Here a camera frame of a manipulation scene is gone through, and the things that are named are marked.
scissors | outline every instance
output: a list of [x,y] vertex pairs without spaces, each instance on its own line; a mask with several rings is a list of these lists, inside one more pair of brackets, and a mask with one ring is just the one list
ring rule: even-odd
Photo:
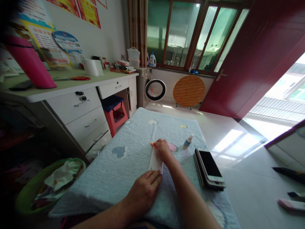
[[87,76],[76,76],[76,77],[69,77],[69,78],[65,78],[65,79],[58,79],[58,80],[55,80],[53,79],[54,81],[63,81],[63,80],[91,80],[90,77],[87,77]]

desk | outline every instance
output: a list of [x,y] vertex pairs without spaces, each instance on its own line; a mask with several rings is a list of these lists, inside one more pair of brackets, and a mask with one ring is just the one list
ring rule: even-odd
[[[49,73],[56,79],[86,76],[85,71],[76,69]],[[132,116],[137,108],[137,75],[106,69],[104,76],[90,77],[91,80],[87,81],[56,81],[57,87],[52,89],[10,91],[10,87],[28,80],[25,74],[21,74],[6,78],[0,84],[0,97],[4,101],[23,104],[45,125],[50,139],[68,156],[87,161],[85,152],[101,134],[107,130],[110,132],[100,98],[113,94],[123,97],[127,116]]]

dropper bottle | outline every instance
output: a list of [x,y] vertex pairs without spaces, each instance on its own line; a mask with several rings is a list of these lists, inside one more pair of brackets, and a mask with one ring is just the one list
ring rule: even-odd
[[194,134],[191,134],[191,135],[185,140],[185,142],[184,142],[184,144],[183,144],[183,148],[185,148],[185,149],[188,148],[188,146],[191,144],[192,139],[193,139],[194,136],[195,136]]

floor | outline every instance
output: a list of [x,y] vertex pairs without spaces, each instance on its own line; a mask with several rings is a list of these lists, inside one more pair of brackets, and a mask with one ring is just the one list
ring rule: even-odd
[[234,119],[161,101],[150,102],[146,109],[198,121],[242,228],[304,228],[304,214],[283,210],[277,200],[305,188],[276,173],[271,167],[282,164]]
[[243,118],[243,120],[263,136],[265,136],[269,141],[272,141],[273,139],[291,129],[289,126],[255,120],[251,118]]

door handle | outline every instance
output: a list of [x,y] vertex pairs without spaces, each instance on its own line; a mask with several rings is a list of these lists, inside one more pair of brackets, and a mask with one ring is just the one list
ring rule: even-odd
[[90,124],[88,124],[87,126],[85,126],[85,127],[89,127],[89,126],[91,126],[93,123],[95,123],[97,121],[97,119],[95,119],[93,122],[91,122]]
[[75,107],[79,107],[79,106],[83,105],[83,104],[86,103],[86,102],[90,102],[90,100],[87,100],[87,101],[85,101],[85,102],[83,102],[83,103],[76,104],[76,105],[74,105],[74,106],[75,106]]
[[219,75],[217,76],[216,81],[219,81],[219,80],[220,80],[220,77],[222,77],[222,76],[228,76],[228,75],[226,75],[226,74],[223,74],[223,71],[224,71],[224,69],[222,69],[222,70],[219,72]]

